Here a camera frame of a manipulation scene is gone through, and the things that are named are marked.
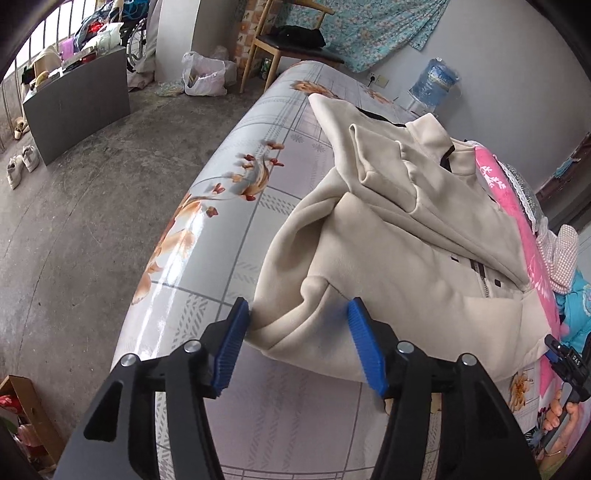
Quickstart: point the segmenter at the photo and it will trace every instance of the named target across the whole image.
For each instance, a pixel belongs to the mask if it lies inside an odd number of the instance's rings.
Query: wooden furniture
[[[313,8],[314,10],[320,11],[321,13],[318,17],[318,21],[316,22],[315,26],[315,28],[318,29],[322,25],[322,21],[324,20],[326,14],[335,14],[335,11],[331,8],[317,4],[312,0],[288,1],[289,3],[294,5],[300,5],[302,7]],[[251,71],[252,61],[255,57],[256,50],[258,48],[262,48],[263,50],[273,55],[271,69],[269,70],[269,75],[267,76],[267,83],[265,84],[265,91],[267,91],[267,89],[273,83],[273,80],[275,79],[275,74],[277,72],[277,66],[279,65],[279,60],[281,60],[281,57],[283,56],[292,57],[300,60],[316,60],[322,63],[326,63],[327,65],[334,67],[335,69],[338,69],[339,65],[344,63],[343,59],[341,59],[337,54],[332,53],[331,51],[326,50],[325,48],[300,47],[298,45],[286,43],[283,39],[275,38],[271,35],[261,35],[263,26],[265,25],[265,20],[267,19],[267,15],[269,14],[269,10],[271,9],[271,5],[273,4],[273,2],[274,0],[267,0],[267,4],[265,5],[265,8],[261,14],[261,19],[259,20],[259,23],[256,27],[255,38],[252,40],[251,50],[248,55],[248,61],[246,62],[244,74],[242,75],[240,93],[244,91],[244,85],[246,83],[246,80],[248,80],[248,76]]]

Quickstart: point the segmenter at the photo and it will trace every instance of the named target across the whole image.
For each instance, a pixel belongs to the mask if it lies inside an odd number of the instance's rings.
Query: green can
[[[261,78],[266,80],[271,70],[271,59],[263,59],[261,63]]]

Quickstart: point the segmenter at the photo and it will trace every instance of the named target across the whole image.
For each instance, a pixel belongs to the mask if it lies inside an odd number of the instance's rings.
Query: bed
[[[141,359],[168,355],[225,319],[238,296],[252,301],[272,238],[333,165],[307,101],[314,92],[393,123],[415,118],[327,65],[304,61],[285,71],[234,127],[174,212],[141,277],[113,364],[129,352]],[[540,418],[533,388],[539,366],[523,374],[533,380],[522,399],[523,424],[516,414],[526,431]],[[499,388],[509,400],[511,380]],[[162,479],[173,479],[165,394],[156,401],[158,464]],[[366,384],[270,360],[247,344],[230,387],[206,406],[227,480],[367,479],[388,420]],[[425,480],[435,477],[438,416],[434,409]]]

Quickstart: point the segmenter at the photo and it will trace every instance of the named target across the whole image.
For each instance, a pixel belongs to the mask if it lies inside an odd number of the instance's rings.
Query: electrical outlet
[[[375,84],[381,88],[384,88],[388,82],[389,79],[387,79],[384,75],[378,75],[378,77],[375,79]]]

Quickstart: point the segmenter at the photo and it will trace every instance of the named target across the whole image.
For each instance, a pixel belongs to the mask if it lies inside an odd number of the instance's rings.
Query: shoe
[[[32,172],[39,165],[39,152],[33,145],[22,148],[22,160],[29,172]]]
[[[22,161],[22,155],[12,157],[8,162],[6,176],[8,177],[8,184],[12,190],[17,188],[18,184],[21,182],[21,170],[23,167],[24,163]]]
[[[23,134],[26,134],[28,131],[29,124],[27,123],[27,120],[21,116],[18,117],[14,126],[14,138],[20,140]]]

